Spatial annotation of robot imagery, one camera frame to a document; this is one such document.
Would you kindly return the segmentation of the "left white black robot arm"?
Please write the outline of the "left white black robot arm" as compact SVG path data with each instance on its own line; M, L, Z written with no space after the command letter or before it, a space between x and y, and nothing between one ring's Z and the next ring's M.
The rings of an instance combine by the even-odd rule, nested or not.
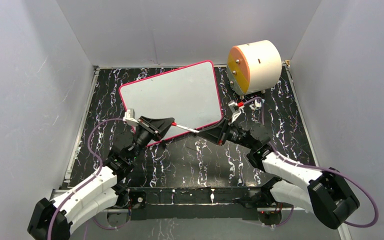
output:
M122 120L135 126L135 131L124 132L116 139L107 158L98 158L99 167L94 173L65 193L36 203L27 226L27 232L35 240L68 240L79 226L100 211L130 204L123 179L134 168L135 158L150 142L161 141L175 125L175 119L141 116Z

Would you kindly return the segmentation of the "pink framed whiteboard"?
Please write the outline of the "pink framed whiteboard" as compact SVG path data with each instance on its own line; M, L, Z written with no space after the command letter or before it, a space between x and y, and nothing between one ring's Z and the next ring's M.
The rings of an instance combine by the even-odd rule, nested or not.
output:
M223 118L214 65L210 60L124 83L119 88L124 109L135 119L174 118L182 126L200 130ZM172 126L165 141L188 134Z

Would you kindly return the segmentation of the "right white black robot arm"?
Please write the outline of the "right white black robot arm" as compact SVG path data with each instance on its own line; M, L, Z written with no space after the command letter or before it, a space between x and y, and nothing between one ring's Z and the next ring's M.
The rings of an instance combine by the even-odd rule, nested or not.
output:
M248 162L274 176L260 188L261 200L268 207L287 203L302 208L330 229L337 229L360 207L357 196L338 171L316 170L277 153L261 123L244 129L223 118L197 135L220 146L232 142L249 149Z

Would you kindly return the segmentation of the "white marker pen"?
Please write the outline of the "white marker pen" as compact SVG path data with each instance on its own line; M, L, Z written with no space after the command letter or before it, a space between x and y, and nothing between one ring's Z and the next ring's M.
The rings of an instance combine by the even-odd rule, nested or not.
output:
M179 125L179 124L177 124L176 127L177 127L177 128L180 128L180 129L183 129L183 130L185 130L185 131L188 131L188 132L195 133L195 134L197 134L197 133L200 132L199 130L196 130L196 129L193 129L193 128L190 128L190 127L187 127L187 126Z

